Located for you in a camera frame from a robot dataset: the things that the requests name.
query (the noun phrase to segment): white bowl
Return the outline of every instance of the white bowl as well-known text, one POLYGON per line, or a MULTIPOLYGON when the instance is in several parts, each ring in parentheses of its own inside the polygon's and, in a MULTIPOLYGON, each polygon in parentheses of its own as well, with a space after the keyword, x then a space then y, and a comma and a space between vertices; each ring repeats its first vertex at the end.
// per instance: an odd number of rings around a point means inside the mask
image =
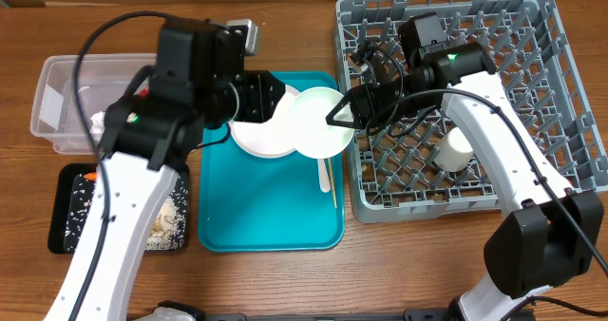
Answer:
MULTIPOLYGON (((354 130, 327 125, 325 118, 340 102, 342 94, 328 87, 309 88, 295 98, 289 114, 292 145, 302 155, 312 159, 328 159, 344 150, 354 130)), ((352 122, 347 105, 334 117, 337 121, 352 122)))
POLYGON ((287 136, 287 117, 299 91, 285 85, 285 94, 273 117, 265 123, 230 122, 232 138, 245 152, 263 159, 276 159, 294 152, 287 136))

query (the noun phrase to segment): plastic bin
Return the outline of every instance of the plastic bin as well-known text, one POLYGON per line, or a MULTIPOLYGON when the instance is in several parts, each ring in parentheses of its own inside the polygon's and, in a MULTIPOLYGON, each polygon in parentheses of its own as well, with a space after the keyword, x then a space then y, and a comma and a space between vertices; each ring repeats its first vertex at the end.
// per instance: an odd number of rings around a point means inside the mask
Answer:
MULTIPOLYGON (((60 154, 90 154, 83 128, 78 120, 72 89, 75 55, 51 56, 43 65, 29 131, 53 142, 60 154)), ((156 54, 87 55, 80 74, 80 99, 88 127, 90 117, 116 102, 135 73, 152 65, 156 54)))
MULTIPOLYGON (((403 64, 397 29, 410 17, 432 11, 450 40, 477 41, 487 50, 523 124, 574 188, 605 191, 606 151, 555 0, 339 0, 335 42, 342 92, 361 84, 349 60, 357 44, 381 42, 403 64)), ((394 68, 387 67, 391 77, 394 68)), ((398 140, 386 131, 377 137, 355 133, 347 154, 354 216, 379 222, 498 208, 491 182, 475 159, 458 173, 434 165, 441 151, 437 143, 453 126, 435 112, 398 140)))

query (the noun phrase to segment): clear plastic container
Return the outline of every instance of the clear plastic container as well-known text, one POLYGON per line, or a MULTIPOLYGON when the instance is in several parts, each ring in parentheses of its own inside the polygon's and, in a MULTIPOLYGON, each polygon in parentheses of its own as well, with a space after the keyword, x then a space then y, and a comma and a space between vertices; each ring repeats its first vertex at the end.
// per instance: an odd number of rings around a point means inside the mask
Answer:
MULTIPOLYGON (((135 73, 145 65, 153 65, 156 54, 87 55, 80 73, 80 99, 87 127, 90 117, 116 102, 135 73)), ((53 142, 60 154, 90 154, 83 128, 78 120, 72 89, 72 71, 76 56, 51 56, 43 65, 29 131, 36 137, 53 142)))

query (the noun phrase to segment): gray dish rack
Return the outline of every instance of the gray dish rack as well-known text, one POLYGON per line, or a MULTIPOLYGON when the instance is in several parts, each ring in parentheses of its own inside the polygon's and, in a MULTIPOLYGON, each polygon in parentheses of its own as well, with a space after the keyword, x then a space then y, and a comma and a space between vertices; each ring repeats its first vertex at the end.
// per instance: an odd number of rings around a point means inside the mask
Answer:
MULTIPOLYGON (((397 29, 436 12, 456 44, 477 41, 543 154, 577 191, 608 188, 608 159, 568 45, 555 0, 339 0, 336 65, 342 93, 361 84, 349 58, 366 39, 381 42, 403 65, 397 29)), ((395 69, 387 62, 389 76, 395 69)), ((403 129, 413 119, 402 120, 403 129)), ((412 134, 394 139, 357 131, 348 149, 352 211, 362 222, 415 220, 498 208, 474 158, 457 173, 433 159, 453 123, 434 112, 412 134)))

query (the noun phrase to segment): chopstick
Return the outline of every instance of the chopstick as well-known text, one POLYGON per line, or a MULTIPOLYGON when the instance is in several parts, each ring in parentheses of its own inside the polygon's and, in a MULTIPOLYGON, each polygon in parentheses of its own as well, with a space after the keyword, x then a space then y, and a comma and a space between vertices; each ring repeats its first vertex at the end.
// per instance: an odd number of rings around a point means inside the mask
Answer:
POLYGON ((335 198, 335 184, 333 183, 333 168, 332 168, 332 158, 328 158, 327 162, 330 166, 330 184, 332 185, 332 194, 333 194, 333 208, 338 209, 338 202, 335 198))

